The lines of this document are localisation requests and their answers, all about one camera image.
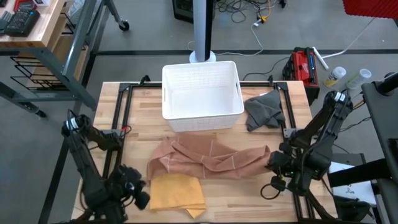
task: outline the gray floor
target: gray floor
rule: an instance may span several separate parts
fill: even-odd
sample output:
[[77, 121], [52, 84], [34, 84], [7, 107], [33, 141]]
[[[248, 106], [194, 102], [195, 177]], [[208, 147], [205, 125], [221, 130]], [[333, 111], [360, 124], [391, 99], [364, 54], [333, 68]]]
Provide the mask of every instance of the gray floor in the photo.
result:
[[[193, 40], [193, 26], [175, 20], [169, 0], [118, 0], [116, 7], [127, 19], [131, 31], [122, 33], [113, 18], [105, 28], [101, 50], [182, 50]], [[250, 31], [255, 21], [252, 11], [244, 12], [247, 20], [235, 24], [229, 13], [216, 13], [213, 26], [213, 49], [258, 49]], [[361, 31], [370, 18], [348, 16], [341, 1], [301, 0], [289, 1], [289, 7], [276, 6], [268, 22], [256, 28], [265, 49], [293, 49], [296, 46], [316, 46], [318, 49], [343, 49]], [[390, 19], [376, 19], [352, 46], [352, 49], [396, 49], [398, 48], [398, 27]], [[266, 72], [274, 62], [288, 55], [258, 55], [255, 57], [220, 56], [218, 60], [233, 60], [242, 78], [248, 72]], [[343, 66], [348, 78], [360, 68], [368, 68], [373, 80], [396, 70], [397, 55], [342, 55], [330, 58], [331, 68]], [[187, 56], [125, 56], [97, 57], [88, 84], [88, 91], [98, 98], [102, 82], [138, 81], [143, 75], [161, 80], [162, 67], [174, 63], [187, 63]], [[13, 83], [10, 75], [17, 75], [13, 62], [0, 58], [2, 75], [0, 80], [22, 89]], [[275, 79], [281, 78], [284, 62], [272, 72]], [[328, 71], [318, 63], [318, 77], [325, 79]], [[248, 80], [263, 80], [252, 76]], [[346, 79], [336, 87], [340, 90]], [[311, 106], [316, 114], [322, 105], [323, 96], [329, 89], [321, 85], [319, 100]], [[37, 222], [50, 183], [62, 137], [60, 127], [66, 119], [66, 110], [73, 103], [38, 103], [49, 118], [38, 120], [35, 116], [16, 108], [0, 99], [0, 134], [2, 156], [0, 157], [0, 223]], [[82, 113], [93, 116], [86, 107]], [[356, 123], [369, 116], [365, 106], [354, 111], [344, 126]], [[368, 161], [382, 158], [380, 145], [370, 121], [362, 123], [339, 136], [337, 144], [349, 152], [365, 153]], [[64, 169], [60, 188], [51, 214], [51, 222], [67, 221], [72, 212], [78, 184], [76, 167], [69, 157]]]

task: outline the gray towel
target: gray towel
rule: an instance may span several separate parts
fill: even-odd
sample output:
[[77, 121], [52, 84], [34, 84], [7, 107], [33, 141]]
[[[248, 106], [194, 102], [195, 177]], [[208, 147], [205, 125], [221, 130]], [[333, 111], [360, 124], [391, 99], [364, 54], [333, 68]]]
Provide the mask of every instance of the gray towel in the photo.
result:
[[244, 102], [244, 109], [248, 112], [246, 127], [253, 131], [263, 125], [268, 128], [278, 128], [285, 121], [280, 109], [280, 96], [277, 90], [250, 98]]

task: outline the laundry basket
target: laundry basket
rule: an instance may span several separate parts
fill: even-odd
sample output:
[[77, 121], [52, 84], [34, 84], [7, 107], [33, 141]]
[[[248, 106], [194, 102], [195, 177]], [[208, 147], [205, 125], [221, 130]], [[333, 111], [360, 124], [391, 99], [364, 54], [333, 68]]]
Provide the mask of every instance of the laundry basket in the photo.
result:
[[162, 114], [175, 132], [232, 128], [243, 111], [234, 62], [163, 67]]

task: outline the yellow cloth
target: yellow cloth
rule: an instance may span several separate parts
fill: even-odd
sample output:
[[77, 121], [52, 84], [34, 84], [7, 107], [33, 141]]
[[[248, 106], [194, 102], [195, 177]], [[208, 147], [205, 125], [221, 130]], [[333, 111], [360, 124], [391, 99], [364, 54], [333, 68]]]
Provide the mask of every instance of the yellow cloth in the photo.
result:
[[164, 174], [150, 182], [150, 209], [186, 209], [196, 218], [206, 210], [198, 178], [183, 174]]

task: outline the wooden tabletop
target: wooden tabletop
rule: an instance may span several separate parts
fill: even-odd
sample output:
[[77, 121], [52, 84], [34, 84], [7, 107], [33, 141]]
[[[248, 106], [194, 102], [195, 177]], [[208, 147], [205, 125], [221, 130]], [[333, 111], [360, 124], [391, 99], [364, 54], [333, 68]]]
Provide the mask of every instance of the wooden tabletop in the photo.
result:
[[[0, 7], [0, 16], [4, 11], [14, 13], [16, 0], [8, 0], [6, 7]], [[10, 37], [0, 35], [0, 47], [46, 47], [65, 0], [51, 0], [49, 6], [37, 7], [40, 18], [28, 37]]]
[[[98, 129], [111, 129], [119, 84], [118, 82], [103, 83], [94, 120], [94, 126]], [[288, 86], [297, 127], [304, 128], [312, 119], [304, 86], [302, 82], [295, 81], [288, 82]], [[242, 94], [246, 100], [271, 90], [272, 88], [268, 87], [243, 87]], [[287, 114], [284, 96], [281, 96], [281, 99], [284, 114]], [[123, 112], [119, 118], [119, 128], [122, 115]], [[289, 117], [287, 115], [285, 117], [289, 127]], [[279, 143], [283, 140], [281, 130], [261, 127], [248, 133], [245, 126], [246, 118], [247, 114], [244, 113], [233, 128], [205, 131], [205, 133], [216, 133], [220, 142], [237, 150], [261, 147], [265, 144], [272, 151], [278, 150]], [[132, 131], [126, 137], [122, 163], [134, 167], [145, 178], [147, 162], [152, 151], [163, 137], [175, 134], [162, 117], [161, 89], [136, 88], [133, 90], [128, 124], [132, 127]], [[92, 150], [91, 153], [98, 170], [102, 173], [106, 153], [99, 149]], [[195, 220], [190, 218], [184, 210], [154, 212], [145, 209], [139, 211], [136, 206], [130, 205], [126, 208], [128, 222], [296, 222], [292, 194], [288, 190], [282, 192], [274, 200], [264, 200], [260, 196], [261, 187], [268, 184], [272, 176], [274, 174], [270, 172], [241, 180], [200, 180], [207, 209]], [[322, 182], [313, 180], [310, 188], [325, 209], [336, 217], [335, 204]], [[276, 190], [272, 187], [264, 191], [268, 197], [275, 193]], [[307, 217], [303, 199], [302, 208], [304, 216]], [[77, 194], [72, 218], [81, 214], [82, 208]]]

